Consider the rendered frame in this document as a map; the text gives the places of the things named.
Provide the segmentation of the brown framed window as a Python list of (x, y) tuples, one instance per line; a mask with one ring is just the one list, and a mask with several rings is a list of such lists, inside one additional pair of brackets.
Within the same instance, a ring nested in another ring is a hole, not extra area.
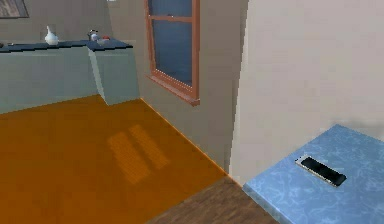
[(149, 78), (198, 105), (200, 0), (144, 0), (144, 9)]

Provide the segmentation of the black remote control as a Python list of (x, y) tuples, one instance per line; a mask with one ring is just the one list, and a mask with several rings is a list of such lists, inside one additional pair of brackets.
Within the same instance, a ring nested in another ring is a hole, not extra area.
[(345, 174), (328, 167), (310, 155), (299, 157), (295, 160), (295, 163), (333, 187), (339, 187), (347, 179)]

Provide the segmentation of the pale green kitchen counter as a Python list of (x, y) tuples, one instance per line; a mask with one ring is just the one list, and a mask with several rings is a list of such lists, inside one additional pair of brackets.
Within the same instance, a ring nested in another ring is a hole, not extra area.
[(139, 97), (131, 45), (111, 39), (0, 48), (0, 114), (96, 94), (108, 105)]

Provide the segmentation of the blue marbled table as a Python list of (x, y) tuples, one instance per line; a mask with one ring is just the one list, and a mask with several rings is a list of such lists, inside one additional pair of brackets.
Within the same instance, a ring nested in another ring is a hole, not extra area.
[[(334, 187), (301, 168), (309, 155), (344, 174)], [(243, 185), (280, 224), (384, 224), (384, 142), (335, 125)]]

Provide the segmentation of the white vase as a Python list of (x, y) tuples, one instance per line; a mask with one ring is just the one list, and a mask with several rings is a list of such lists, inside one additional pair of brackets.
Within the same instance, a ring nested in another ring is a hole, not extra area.
[(45, 41), (48, 45), (57, 45), (59, 43), (58, 37), (51, 31), (50, 27), (47, 27)]

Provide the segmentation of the framed wall picture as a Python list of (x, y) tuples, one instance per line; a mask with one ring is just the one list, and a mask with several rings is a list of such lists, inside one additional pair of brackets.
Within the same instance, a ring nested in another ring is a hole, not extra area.
[(0, 19), (28, 18), (24, 0), (0, 0)]

